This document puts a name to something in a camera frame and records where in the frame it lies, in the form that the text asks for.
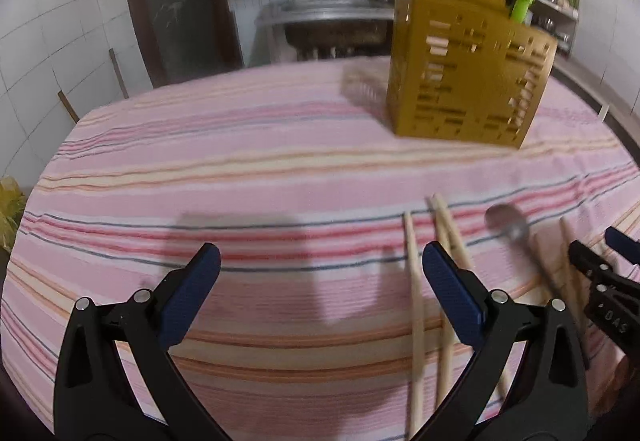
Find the grey plastic spoon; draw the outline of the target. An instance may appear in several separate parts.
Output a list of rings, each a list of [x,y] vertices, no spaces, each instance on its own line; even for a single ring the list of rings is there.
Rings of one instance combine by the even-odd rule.
[[[529,244],[530,227],[525,215],[518,207],[504,203],[492,205],[486,210],[485,223],[490,231],[497,234],[500,239],[505,239],[512,248],[532,263],[542,284],[544,284],[544,288],[552,298],[562,298],[552,276],[544,268],[539,256]]]

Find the green handled fork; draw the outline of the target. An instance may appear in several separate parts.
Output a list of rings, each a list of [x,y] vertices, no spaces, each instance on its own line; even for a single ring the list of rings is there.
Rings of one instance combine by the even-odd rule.
[[[524,24],[529,8],[535,0],[514,0],[510,19],[518,24]]]

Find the pink striped tablecloth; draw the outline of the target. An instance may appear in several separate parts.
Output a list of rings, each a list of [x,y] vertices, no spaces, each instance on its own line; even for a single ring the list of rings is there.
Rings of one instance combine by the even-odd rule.
[[[29,198],[1,300],[2,362],[32,413],[53,421],[75,301],[154,287],[204,243],[219,279],[171,354],[237,440],[403,440],[411,296],[402,217],[435,229],[439,195],[483,283],[540,302],[536,271],[486,227],[527,216],[544,264],[565,245],[639,232],[639,169],[557,82],[519,149],[401,139],[385,117],[384,59],[266,66],[63,109],[25,176]]]

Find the yellow perforated utensil basket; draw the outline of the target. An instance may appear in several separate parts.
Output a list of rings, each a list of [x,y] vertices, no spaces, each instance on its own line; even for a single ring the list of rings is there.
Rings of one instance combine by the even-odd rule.
[[[387,111],[396,135],[519,148],[556,53],[506,0],[395,0]]]

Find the steel sink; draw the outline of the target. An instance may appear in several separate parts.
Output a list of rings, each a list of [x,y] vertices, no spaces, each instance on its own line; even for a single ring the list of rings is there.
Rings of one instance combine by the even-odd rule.
[[[271,63],[390,54],[394,9],[370,0],[287,1],[256,19]]]

